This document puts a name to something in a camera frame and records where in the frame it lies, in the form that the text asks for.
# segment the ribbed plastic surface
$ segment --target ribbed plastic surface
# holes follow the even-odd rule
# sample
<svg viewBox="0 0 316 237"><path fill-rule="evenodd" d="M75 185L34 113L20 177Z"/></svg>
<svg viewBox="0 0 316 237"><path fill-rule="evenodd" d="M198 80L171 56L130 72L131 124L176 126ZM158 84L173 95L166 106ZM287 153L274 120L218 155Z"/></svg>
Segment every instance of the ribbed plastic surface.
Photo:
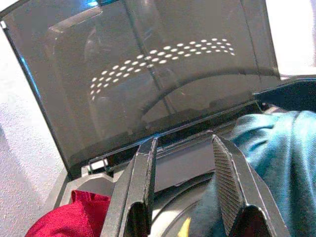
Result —
<svg viewBox="0 0 316 237"><path fill-rule="evenodd" d="M213 139L216 183L226 235L229 235L239 210L243 207L242 194L234 172L231 154L218 137Z"/></svg>

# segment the clothing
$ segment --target clothing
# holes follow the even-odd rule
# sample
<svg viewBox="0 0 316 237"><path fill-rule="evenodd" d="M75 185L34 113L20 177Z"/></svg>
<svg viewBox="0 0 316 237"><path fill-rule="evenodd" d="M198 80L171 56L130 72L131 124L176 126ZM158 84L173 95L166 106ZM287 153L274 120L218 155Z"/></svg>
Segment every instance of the clothing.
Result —
<svg viewBox="0 0 316 237"><path fill-rule="evenodd" d="M246 115L231 141L268 185L291 236L316 236L316 114ZM191 216L189 237L225 237L215 182Z"/></svg>
<svg viewBox="0 0 316 237"><path fill-rule="evenodd" d="M26 237L99 237L110 205L110 197L72 191L72 204L41 217Z"/></svg>

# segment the washing machine lid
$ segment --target washing machine lid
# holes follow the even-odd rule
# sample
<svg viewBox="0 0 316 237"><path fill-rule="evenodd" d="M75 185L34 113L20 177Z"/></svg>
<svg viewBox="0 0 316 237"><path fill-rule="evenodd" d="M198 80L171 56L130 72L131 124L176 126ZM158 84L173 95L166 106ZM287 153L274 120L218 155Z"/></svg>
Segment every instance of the washing machine lid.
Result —
<svg viewBox="0 0 316 237"><path fill-rule="evenodd" d="M1 18L73 176L282 83L264 0L23 0Z"/></svg>

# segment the teal towel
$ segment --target teal towel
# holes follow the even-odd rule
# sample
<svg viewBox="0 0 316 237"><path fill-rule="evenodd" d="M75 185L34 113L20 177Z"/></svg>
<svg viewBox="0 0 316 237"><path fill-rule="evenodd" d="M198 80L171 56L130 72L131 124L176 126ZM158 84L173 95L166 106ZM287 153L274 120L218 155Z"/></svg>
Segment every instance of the teal towel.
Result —
<svg viewBox="0 0 316 237"><path fill-rule="evenodd" d="M316 114L243 116L231 141L270 188L291 236L316 236Z"/></svg>

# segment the red fabric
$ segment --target red fabric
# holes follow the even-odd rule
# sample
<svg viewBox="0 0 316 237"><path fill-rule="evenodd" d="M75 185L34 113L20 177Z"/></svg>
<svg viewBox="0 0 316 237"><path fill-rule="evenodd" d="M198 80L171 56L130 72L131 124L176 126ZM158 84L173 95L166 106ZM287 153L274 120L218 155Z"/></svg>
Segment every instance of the red fabric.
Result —
<svg viewBox="0 0 316 237"><path fill-rule="evenodd" d="M72 204L61 206L41 217L26 237L99 237L110 197L72 191Z"/></svg>

